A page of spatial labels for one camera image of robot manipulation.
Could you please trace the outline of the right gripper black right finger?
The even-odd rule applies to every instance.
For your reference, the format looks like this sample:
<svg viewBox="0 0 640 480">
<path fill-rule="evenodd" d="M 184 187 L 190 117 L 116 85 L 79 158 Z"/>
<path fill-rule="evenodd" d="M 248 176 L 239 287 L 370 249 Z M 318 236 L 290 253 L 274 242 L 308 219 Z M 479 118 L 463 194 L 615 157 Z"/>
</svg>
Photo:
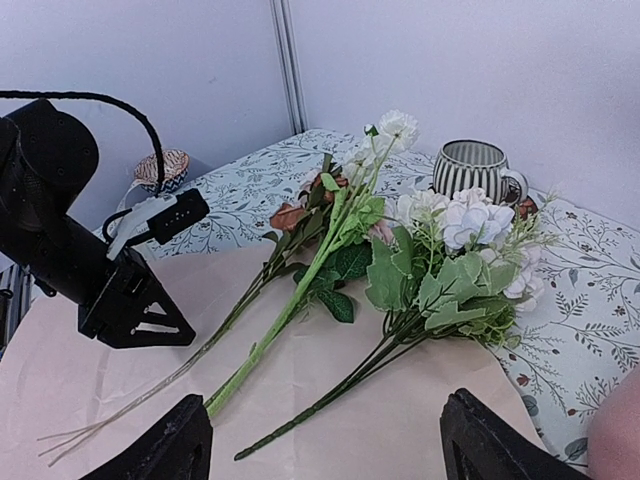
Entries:
<svg viewBox="0 0 640 480">
<path fill-rule="evenodd" d="M 449 395 L 440 432 L 449 480 L 587 477 L 528 441 L 465 388 Z"/>
</svg>

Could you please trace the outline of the white ranunculus flower stem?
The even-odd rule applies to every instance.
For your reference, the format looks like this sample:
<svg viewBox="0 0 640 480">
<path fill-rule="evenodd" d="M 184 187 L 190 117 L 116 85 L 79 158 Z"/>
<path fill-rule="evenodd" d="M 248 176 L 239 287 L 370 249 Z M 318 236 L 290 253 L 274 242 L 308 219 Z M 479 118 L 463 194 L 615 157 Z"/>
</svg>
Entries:
<svg viewBox="0 0 640 480">
<path fill-rule="evenodd" d="M 381 116 L 378 123 L 367 126 L 363 139 L 343 157 L 341 177 L 348 181 L 346 186 L 339 185 L 330 173 L 321 175 L 325 190 L 334 194 L 329 228 L 291 299 L 272 326 L 252 346 L 247 359 L 236 372 L 204 403 L 209 418 L 216 417 L 224 409 L 282 330 L 297 315 L 311 283 L 327 258 L 352 240 L 361 239 L 382 218 L 382 205 L 373 195 L 379 171 L 389 156 L 409 150 L 418 138 L 417 119 L 397 109 L 390 110 Z"/>
</svg>

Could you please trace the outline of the cream printed ribbon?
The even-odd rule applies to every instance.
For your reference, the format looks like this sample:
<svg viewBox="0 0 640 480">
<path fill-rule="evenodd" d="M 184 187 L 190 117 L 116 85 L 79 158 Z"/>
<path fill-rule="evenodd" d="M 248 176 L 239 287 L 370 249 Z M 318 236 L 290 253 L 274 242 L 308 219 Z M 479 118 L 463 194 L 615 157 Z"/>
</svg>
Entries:
<svg viewBox="0 0 640 480">
<path fill-rule="evenodd" d="M 143 203 L 147 199 L 152 198 L 155 193 L 155 184 L 146 184 L 141 180 L 134 180 L 120 200 L 116 211 L 120 212 L 127 209 L 132 209 L 135 205 Z"/>
</svg>

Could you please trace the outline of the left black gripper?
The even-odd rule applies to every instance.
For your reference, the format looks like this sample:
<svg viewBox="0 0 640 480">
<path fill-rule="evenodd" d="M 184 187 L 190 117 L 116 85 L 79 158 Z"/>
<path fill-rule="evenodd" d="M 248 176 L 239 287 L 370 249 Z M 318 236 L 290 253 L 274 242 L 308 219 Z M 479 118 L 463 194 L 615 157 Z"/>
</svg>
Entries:
<svg viewBox="0 0 640 480">
<path fill-rule="evenodd" d="M 196 337 L 140 254 L 107 245 L 68 210 L 99 163 L 89 129 L 44 99 L 1 121 L 1 251 L 80 304 L 78 331 L 114 349 L 189 346 Z"/>
</svg>

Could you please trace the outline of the rust brown rose stem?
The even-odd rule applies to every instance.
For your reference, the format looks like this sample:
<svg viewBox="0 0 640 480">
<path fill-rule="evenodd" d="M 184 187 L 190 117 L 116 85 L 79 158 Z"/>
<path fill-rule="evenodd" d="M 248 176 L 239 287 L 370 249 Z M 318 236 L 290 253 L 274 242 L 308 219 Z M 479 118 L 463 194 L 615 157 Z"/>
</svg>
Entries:
<svg viewBox="0 0 640 480">
<path fill-rule="evenodd" d="M 145 393 L 107 419 L 70 432 L 68 440 L 51 447 L 49 452 L 58 451 L 59 454 L 53 457 L 50 464 L 55 465 L 67 455 L 75 452 L 108 425 L 143 405 L 186 375 L 231 330 L 264 287 L 272 280 L 293 270 L 293 264 L 289 258 L 302 247 L 313 244 L 327 233 L 330 214 L 334 210 L 335 194 L 347 192 L 348 185 L 349 181 L 342 175 L 342 169 L 339 167 L 328 166 L 320 171 L 314 171 L 309 177 L 309 181 L 303 185 L 298 202 L 293 205 L 282 204 L 270 218 L 271 230 L 266 232 L 263 237 L 274 243 L 271 256 L 263 263 L 246 291 L 240 296 L 213 335 L 185 363 Z"/>
</svg>

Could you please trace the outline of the pink wrapping paper sheet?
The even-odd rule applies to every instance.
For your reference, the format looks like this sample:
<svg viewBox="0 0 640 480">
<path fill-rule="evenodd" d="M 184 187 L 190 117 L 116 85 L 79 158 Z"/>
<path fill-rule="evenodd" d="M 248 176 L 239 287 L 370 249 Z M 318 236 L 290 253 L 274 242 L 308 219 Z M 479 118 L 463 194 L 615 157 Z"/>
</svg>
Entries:
<svg viewBox="0 0 640 480">
<path fill-rule="evenodd" d="M 244 362 L 291 297 L 270 284 L 191 370 L 135 409 L 191 348 L 114 350 L 81 335 L 62 296 L 31 306 L 1 362 L 1 475 L 78 479 L 119 454 L 185 395 L 211 395 Z M 365 301 L 341 324 L 313 307 L 295 319 L 214 419 L 214 479 L 441 479 L 439 418 L 465 388 L 527 440 L 538 435 L 494 356 L 459 339 L 425 342 L 259 452 L 235 455 L 307 408 L 381 338 Z"/>
</svg>

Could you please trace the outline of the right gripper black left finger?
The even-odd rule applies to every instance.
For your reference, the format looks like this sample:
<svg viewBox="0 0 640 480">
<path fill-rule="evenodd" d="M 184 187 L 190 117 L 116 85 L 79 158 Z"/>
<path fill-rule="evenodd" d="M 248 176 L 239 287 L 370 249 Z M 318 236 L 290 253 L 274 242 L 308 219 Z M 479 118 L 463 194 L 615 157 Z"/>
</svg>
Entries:
<svg viewBox="0 0 640 480">
<path fill-rule="evenodd" d="M 212 443 L 213 428 L 203 397 L 189 394 L 83 480 L 207 480 Z"/>
</svg>

